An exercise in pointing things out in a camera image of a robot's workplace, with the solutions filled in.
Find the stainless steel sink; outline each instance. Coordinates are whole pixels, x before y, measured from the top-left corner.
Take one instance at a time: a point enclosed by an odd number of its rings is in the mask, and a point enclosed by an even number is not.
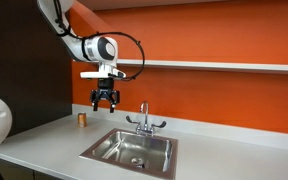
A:
[[[163,179],[174,179],[177,140],[113,129],[80,157]]]

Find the white countertop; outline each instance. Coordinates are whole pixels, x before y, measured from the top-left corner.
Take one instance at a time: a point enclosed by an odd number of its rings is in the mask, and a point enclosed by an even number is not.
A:
[[[0,159],[61,179],[154,180],[145,174],[79,155],[114,128],[134,130],[127,123],[88,118],[79,128],[76,115],[7,138]],[[288,150],[170,131],[157,135],[178,139],[177,180],[288,180]]]

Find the sink drain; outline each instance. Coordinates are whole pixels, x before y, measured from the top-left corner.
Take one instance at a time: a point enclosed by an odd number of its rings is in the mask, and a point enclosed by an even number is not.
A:
[[[135,167],[145,168],[144,161],[142,158],[132,158],[131,162],[132,164],[135,165]]]

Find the wall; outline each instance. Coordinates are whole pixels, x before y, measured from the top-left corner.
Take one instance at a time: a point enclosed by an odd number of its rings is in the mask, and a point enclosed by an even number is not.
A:
[[[0,98],[10,135],[72,113],[71,59],[35,0],[0,0]]]
[[[288,64],[288,1],[228,1],[97,11],[71,11],[78,34],[122,31],[141,40],[147,59]],[[120,58],[139,59],[129,41]],[[79,78],[96,66],[73,63],[73,103],[90,105],[96,80]],[[134,67],[119,67],[128,74]],[[288,75],[146,68],[117,82],[117,109],[288,133]]]

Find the white shelf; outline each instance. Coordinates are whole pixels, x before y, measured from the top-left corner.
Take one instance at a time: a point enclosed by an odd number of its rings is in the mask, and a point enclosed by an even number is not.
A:
[[[119,59],[118,66],[138,66],[141,60]],[[251,64],[251,63],[217,63],[217,62],[190,62],[145,60],[146,67],[170,68],[170,69],[196,69],[208,71],[234,71],[252,73],[288,74],[288,65],[280,64]]]

